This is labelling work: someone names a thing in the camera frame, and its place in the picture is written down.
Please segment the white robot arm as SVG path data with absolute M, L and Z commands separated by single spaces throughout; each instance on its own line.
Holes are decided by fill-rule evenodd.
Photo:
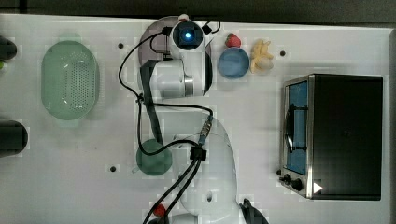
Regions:
M 209 34 L 196 22 L 180 19 L 166 33 L 169 61 L 148 60 L 140 67 L 144 105 L 154 138 L 162 147 L 177 151 L 177 181 L 168 190 L 178 190 L 165 213 L 144 224 L 269 224 L 250 200 L 236 200 L 233 151 L 224 127 L 214 112 L 198 106 L 200 113 L 176 112 L 158 116 L 161 99 L 203 96 L 210 89 L 212 72 Z M 174 139 L 163 144 L 166 135 Z

